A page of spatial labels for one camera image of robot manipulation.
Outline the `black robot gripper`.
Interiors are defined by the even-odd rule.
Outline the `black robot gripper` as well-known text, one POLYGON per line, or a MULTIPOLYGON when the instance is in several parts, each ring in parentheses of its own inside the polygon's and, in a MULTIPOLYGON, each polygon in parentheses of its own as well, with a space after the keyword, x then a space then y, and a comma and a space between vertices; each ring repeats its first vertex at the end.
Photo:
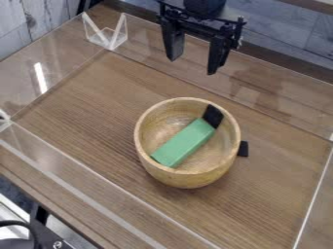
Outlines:
MULTIPOLYGON (((184 19, 195 20, 205 25, 217 27, 232 26, 232 48, 243 45, 243 29, 247 19, 235 14, 228 7, 228 0, 157 0, 161 7, 178 11, 184 19)), ((161 19, 166 57, 176 61, 184 54, 185 32, 178 22, 166 18, 161 19)), ((215 36, 211 42, 208 74, 213 75, 225 64, 231 52, 231 40, 224 36, 215 36)))

